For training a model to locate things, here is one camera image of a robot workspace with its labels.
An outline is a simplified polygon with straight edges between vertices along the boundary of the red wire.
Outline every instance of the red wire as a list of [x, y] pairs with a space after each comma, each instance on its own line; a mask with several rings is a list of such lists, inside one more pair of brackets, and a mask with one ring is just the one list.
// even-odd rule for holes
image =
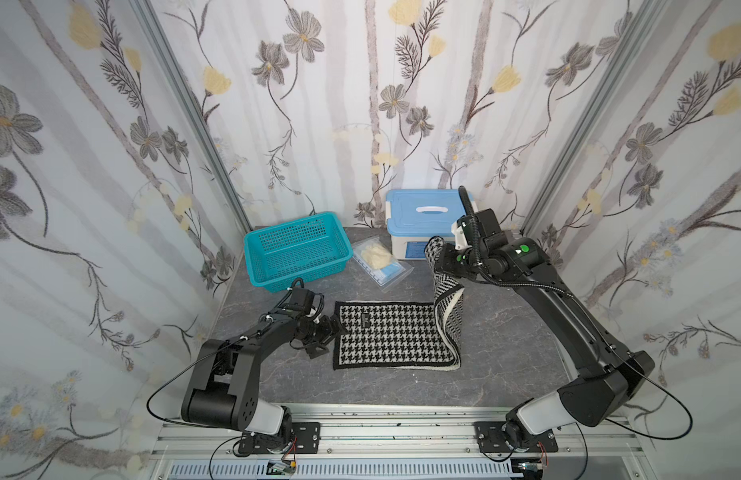
[[546, 456], [546, 466], [549, 466], [549, 454], [546, 451], [546, 447], [544, 447], [544, 444], [539, 442], [538, 447], [541, 449], [541, 458], [539, 458], [539, 461], [543, 460], [543, 458]]
[[290, 444], [290, 449], [288, 450], [288, 453], [282, 456], [281, 460], [284, 461], [285, 457], [290, 455], [291, 452], [293, 452], [293, 461], [296, 461], [296, 452], [294, 452], [294, 449], [296, 448], [296, 442], [298, 441], [298, 436], [293, 436], [293, 443]]

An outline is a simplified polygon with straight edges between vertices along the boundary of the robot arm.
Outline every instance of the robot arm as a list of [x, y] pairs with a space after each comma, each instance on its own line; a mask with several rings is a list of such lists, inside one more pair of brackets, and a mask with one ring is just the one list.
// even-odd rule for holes
[[[493, 211], [475, 213], [464, 187], [459, 187], [466, 215], [453, 226], [456, 245], [445, 244], [435, 271], [514, 289], [557, 336], [573, 359], [578, 378], [541, 398], [530, 399], [506, 416], [503, 436], [512, 450], [525, 451], [557, 426], [580, 422], [596, 426], [632, 398], [655, 364], [642, 352], [631, 352], [615, 339], [567, 288], [548, 255], [530, 238], [509, 242]], [[209, 340], [194, 367], [182, 405], [187, 422], [260, 433], [271, 449], [290, 444], [290, 414], [258, 398], [261, 362], [293, 339], [310, 358], [345, 329], [336, 317], [319, 317], [315, 294], [296, 282], [273, 310], [240, 337]], [[232, 374], [231, 382], [215, 380]]]
[[467, 215], [454, 224], [456, 244], [445, 245], [435, 271], [514, 289], [557, 336], [572, 358], [578, 378], [541, 398], [512, 409], [505, 439], [528, 448], [551, 428], [580, 422], [596, 426], [640, 388], [655, 364], [631, 352], [611, 335], [567, 288], [548, 255], [530, 238], [509, 242], [492, 210], [474, 213], [459, 188]]
[[[258, 398], [261, 362], [293, 340], [302, 344], [294, 348], [306, 350], [309, 358], [315, 359], [328, 352], [327, 345], [336, 336], [346, 332], [335, 317], [320, 316], [324, 298], [305, 289], [303, 281], [296, 286], [299, 280], [242, 336], [208, 340], [202, 345], [198, 358], [208, 357], [192, 371], [182, 403], [184, 421], [262, 434], [260, 444], [273, 450], [290, 444], [288, 409]], [[315, 296], [320, 297], [316, 307]], [[229, 383], [216, 380], [216, 375], [230, 373]]]

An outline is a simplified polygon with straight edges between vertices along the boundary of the teal plastic basket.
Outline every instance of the teal plastic basket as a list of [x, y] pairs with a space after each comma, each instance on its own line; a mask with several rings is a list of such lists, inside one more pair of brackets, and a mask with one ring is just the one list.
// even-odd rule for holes
[[310, 282], [344, 270], [352, 246], [336, 214], [326, 212], [245, 236], [250, 283], [285, 290], [297, 277]]

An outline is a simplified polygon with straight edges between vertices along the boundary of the floral wallpaper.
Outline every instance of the floral wallpaper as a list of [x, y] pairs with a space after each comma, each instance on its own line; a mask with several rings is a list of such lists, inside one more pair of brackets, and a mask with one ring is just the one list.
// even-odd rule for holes
[[519, 229], [640, 2], [153, 0], [253, 224], [464, 184]]
[[[641, 439], [661, 477], [741, 478], [741, 2], [668, 4], [530, 234], [691, 410]], [[623, 411], [687, 425], [650, 385]]]
[[148, 476], [242, 247], [169, 91], [127, 4], [0, 2], [0, 478]]

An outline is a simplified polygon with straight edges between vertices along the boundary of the metal mounting plate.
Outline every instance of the metal mounting plate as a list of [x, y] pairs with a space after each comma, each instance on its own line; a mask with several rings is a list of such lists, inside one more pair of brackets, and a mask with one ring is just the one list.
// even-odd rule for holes
[[[506, 422], [474, 422], [475, 436], [477, 437], [477, 443], [479, 444], [479, 450], [483, 453], [509, 453], [511, 450], [506, 445], [501, 433], [501, 427]], [[558, 452], [557, 439], [552, 434], [549, 438], [544, 435], [539, 439], [539, 442], [546, 448], [547, 452]], [[533, 446], [528, 449], [528, 453], [538, 453], [541, 449], [538, 446]]]
[[[310, 455], [318, 452], [320, 447], [320, 424], [318, 422], [295, 422], [290, 433], [296, 438], [296, 455]], [[240, 438], [239, 456], [250, 454], [266, 455], [269, 451], [258, 444], [258, 436], [243, 435]]]

